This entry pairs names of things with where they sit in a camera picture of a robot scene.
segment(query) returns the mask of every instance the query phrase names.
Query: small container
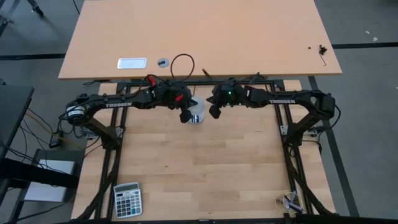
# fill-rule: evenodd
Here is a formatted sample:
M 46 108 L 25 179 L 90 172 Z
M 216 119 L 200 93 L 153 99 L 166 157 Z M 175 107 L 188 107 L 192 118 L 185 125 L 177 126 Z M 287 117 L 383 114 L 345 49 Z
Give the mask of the small container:
M 200 124 L 205 119 L 205 101 L 199 97 L 193 96 L 192 99 L 198 102 L 197 105 L 191 106 L 188 110 L 191 111 L 192 117 L 188 121 L 190 124 Z

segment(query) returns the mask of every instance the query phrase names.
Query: calculator keypad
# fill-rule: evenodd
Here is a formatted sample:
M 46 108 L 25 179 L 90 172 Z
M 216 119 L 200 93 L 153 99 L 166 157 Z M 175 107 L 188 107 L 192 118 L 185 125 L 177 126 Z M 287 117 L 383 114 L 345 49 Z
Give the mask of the calculator keypad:
M 138 191 L 133 192 L 130 196 L 118 197 L 116 201 L 118 218 L 141 213 L 141 199 Z

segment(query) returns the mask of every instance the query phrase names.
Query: calculator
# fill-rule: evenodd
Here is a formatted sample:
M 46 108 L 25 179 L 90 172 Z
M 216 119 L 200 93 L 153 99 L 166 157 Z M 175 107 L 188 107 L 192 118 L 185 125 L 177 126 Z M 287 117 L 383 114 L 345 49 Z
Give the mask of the calculator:
M 116 216 L 134 217 L 142 214 L 141 190 L 139 184 L 119 184 L 113 187 Z

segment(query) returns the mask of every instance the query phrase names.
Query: calculator display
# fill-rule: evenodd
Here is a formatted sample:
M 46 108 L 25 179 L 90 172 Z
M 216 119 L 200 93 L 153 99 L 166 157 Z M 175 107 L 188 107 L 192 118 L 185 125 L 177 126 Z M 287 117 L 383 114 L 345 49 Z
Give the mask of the calculator display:
M 138 189 L 138 184 L 132 184 L 128 186 L 116 187 L 115 192 L 122 192 L 125 190 L 136 190 L 136 189 Z

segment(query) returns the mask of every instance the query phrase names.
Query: light wood desk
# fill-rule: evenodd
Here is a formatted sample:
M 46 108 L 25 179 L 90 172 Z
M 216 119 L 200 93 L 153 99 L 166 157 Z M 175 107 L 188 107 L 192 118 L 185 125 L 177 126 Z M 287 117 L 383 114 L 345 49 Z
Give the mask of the light wood desk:
M 59 78 L 169 77 L 170 66 L 157 61 L 181 53 L 195 59 L 193 76 L 203 68 L 214 76 L 341 73 L 313 0 L 102 0 L 84 2 Z M 147 66 L 120 70 L 119 58 L 146 58 Z M 174 74 L 191 67 L 178 58 Z
M 212 88 L 197 86 L 195 96 L 207 98 Z M 301 90 L 301 85 L 289 80 L 285 81 L 285 88 Z M 116 84 L 102 84 L 99 92 L 115 91 Z M 291 106 L 291 112 L 295 122 L 307 114 L 305 108 L 296 105 Z M 111 113 L 112 110 L 101 110 L 96 118 L 109 124 Z M 118 183 L 139 182 L 144 207 L 138 217 L 114 216 L 113 220 L 283 216 L 284 211 L 275 207 L 275 197 L 287 193 L 289 183 L 272 105 L 259 109 L 223 108 L 220 119 L 206 113 L 204 122 L 196 126 L 181 124 L 178 114 L 178 110 L 161 107 L 128 109 Z M 317 145 L 304 142 L 300 152 L 308 186 L 333 211 Z M 86 157 L 72 218 L 79 216 L 96 194 L 103 157 L 101 148 Z M 107 203 L 106 195 L 103 214 Z

